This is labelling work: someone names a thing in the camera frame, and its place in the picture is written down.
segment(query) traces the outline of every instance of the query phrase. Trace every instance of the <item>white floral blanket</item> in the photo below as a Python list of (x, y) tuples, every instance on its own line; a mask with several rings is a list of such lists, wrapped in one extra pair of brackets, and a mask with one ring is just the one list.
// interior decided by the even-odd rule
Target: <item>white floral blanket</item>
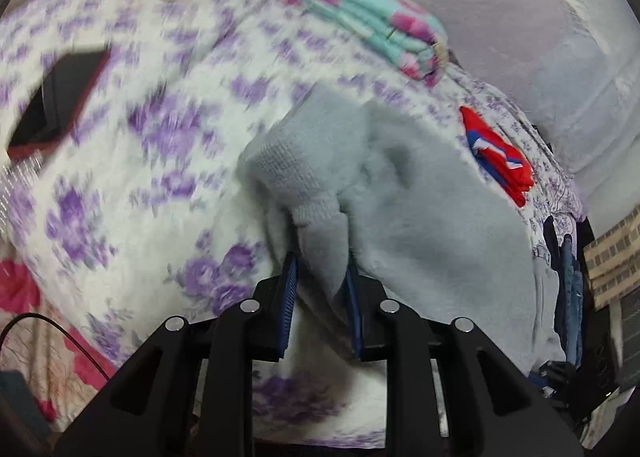
[[(278, 270), (259, 205), (234, 171), (249, 140), (318, 80), (419, 116), (504, 195), (468, 151), (458, 107), (474, 107), (532, 164), (536, 186), (520, 213), (539, 253), (549, 214), (561, 237), (582, 214), (570, 181), (498, 90), (454, 65), (427, 89), (280, 0), (33, 0), (0, 20), (0, 140), (7, 145), (57, 57), (105, 44), (113, 54), (78, 125), (41, 179), (16, 189), (10, 220), (47, 299), (116, 365), (167, 316), (217, 315)], [(258, 437), (383, 445), (379, 367), (354, 363), (329, 339), (296, 307), (286, 359), (255, 364)]]

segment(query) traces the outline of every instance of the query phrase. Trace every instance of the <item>denim jeans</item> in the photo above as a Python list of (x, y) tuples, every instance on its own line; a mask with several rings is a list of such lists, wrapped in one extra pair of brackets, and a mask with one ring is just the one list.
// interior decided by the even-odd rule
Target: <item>denim jeans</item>
[(562, 244), (564, 271), (564, 321), (566, 332), (566, 360), (576, 368), (582, 361), (582, 273), (572, 252), (572, 240), (565, 236)]

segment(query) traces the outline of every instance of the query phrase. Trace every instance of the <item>folded clothes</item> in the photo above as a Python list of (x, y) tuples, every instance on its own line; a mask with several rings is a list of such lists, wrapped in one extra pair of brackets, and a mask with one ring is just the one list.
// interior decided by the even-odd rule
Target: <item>folded clothes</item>
[(447, 34), (409, 0), (286, 0), (335, 21), (408, 76), (433, 86), (449, 61)]
[(550, 215), (546, 218), (543, 225), (543, 234), (545, 237), (546, 249), (550, 256), (550, 265), (559, 278), (560, 289), (562, 293), (558, 293), (556, 300), (556, 310), (554, 314), (554, 329), (560, 336), (562, 347), (566, 347), (566, 322), (565, 306), (564, 306), (564, 271), (562, 270), (562, 256), (560, 255), (560, 246), (558, 245), (558, 234), (554, 225), (554, 218)]
[(247, 145), (239, 174), (265, 203), (276, 257), (299, 247), (313, 278), (298, 293), (334, 332), (351, 251), (423, 317), (471, 318), (523, 373), (563, 357), (558, 278), (533, 260), (518, 212), (413, 117), (316, 85)]
[(523, 193), (534, 185), (529, 161), (520, 150), (504, 142), (471, 108), (461, 106), (460, 113), (466, 140), (476, 160), (522, 208), (526, 204)]

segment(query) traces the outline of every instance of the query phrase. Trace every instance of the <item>teal pink folded cloth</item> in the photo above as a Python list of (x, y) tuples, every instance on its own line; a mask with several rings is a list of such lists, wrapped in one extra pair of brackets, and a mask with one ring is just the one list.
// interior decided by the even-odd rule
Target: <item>teal pink folded cloth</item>
[(353, 32), (408, 76), (433, 87), (447, 62), (442, 24), (410, 0), (286, 0)]

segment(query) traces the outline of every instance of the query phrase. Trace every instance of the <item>gray towel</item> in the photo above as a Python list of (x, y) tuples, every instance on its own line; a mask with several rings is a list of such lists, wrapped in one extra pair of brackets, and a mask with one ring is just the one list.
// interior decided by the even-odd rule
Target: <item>gray towel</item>
[(468, 316), (523, 373), (544, 359), (549, 298), (537, 292), (520, 216), (412, 117), (316, 85), (247, 146), (239, 170), (268, 195), (279, 256), (292, 239), (278, 210), (288, 212), (315, 277), (316, 288), (301, 294), (312, 310), (339, 315), (351, 250), (361, 270), (420, 315)]

